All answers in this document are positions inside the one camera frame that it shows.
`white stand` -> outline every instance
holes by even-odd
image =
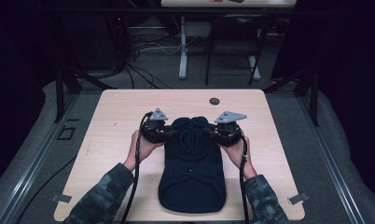
[[[179,65],[179,79],[187,78],[188,49],[185,17],[181,18],[181,63]]]

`metal rail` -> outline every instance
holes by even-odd
[[[42,144],[39,152],[36,154],[36,157],[27,167],[24,174],[21,176],[19,183],[14,188],[12,194],[10,195],[9,200],[0,216],[1,223],[12,223],[14,216],[19,210],[21,203],[23,202],[28,190],[33,185],[36,176],[38,175],[42,165],[44,164],[49,151],[50,145],[53,142],[54,138],[57,136],[57,133],[63,128],[63,122],[65,121],[66,116],[71,111],[73,105],[76,103],[78,95],[72,94],[65,104],[65,113],[61,118],[60,122],[55,123],[51,130],[48,133],[48,136],[45,138],[44,143]]]
[[[325,163],[325,167],[327,168],[327,171],[333,181],[336,191],[340,196],[340,200],[345,208],[345,211],[347,212],[348,218],[351,220],[351,223],[354,224],[366,223],[358,207],[356,206],[354,197],[351,194],[350,189],[348,188],[347,184],[344,181],[344,178],[341,175],[339,166],[333,158],[330,148],[328,147],[326,140],[322,135],[320,127],[314,125],[313,121],[310,118],[310,114],[308,111],[309,104],[306,100],[304,100],[301,97],[298,97],[298,103],[300,109],[303,110],[303,114],[305,119],[307,120],[307,123],[309,123],[310,128],[312,129],[312,132],[314,133],[315,138],[318,141],[320,154]]]

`dark background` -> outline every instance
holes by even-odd
[[[139,7],[157,7],[159,1],[137,3]],[[86,4],[99,6],[97,1]],[[42,88],[55,79],[61,64],[112,69],[123,61],[123,49],[113,42],[104,18],[51,17],[53,27],[33,13],[31,8],[37,5],[36,1],[0,1],[0,176],[38,118],[45,101]],[[291,20],[272,77],[291,76],[323,53],[315,67],[320,90],[329,98],[347,134],[353,163],[375,192],[375,1],[299,0],[296,11],[306,10],[334,10],[342,16],[339,21]],[[104,32],[106,36],[95,38]],[[89,34],[94,39],[85,39]],[[67,37],[69,42],[59,42]],[[102,48],[96,39],[105,41],[100,43]]]

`metal bracket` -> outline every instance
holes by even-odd
[[[167,116],[159,109],[156,108],[155,112],[150,116],[150,120],[167,120]]]
[[[232,123],[233,121],[246,118],[246,115],[225,111],[215,120],[215,123]]]

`person's left hand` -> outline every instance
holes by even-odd
[[[133,171],[135,169],[135,151],[136,151],[136,144],[138,139],[138,131],[135,131],[132,134],[132,142],[130,144],[130,151],[129,155],[127,156],[126,161],[123,163],[127,169],[130,171]],[[164,145],[164,143],[157,143],[153,144],[148,142],[143,136],[141,136],[141,143],[140,143],[140,150],[139,150],[139,162],[146,159],[152,151],[157,148]]]

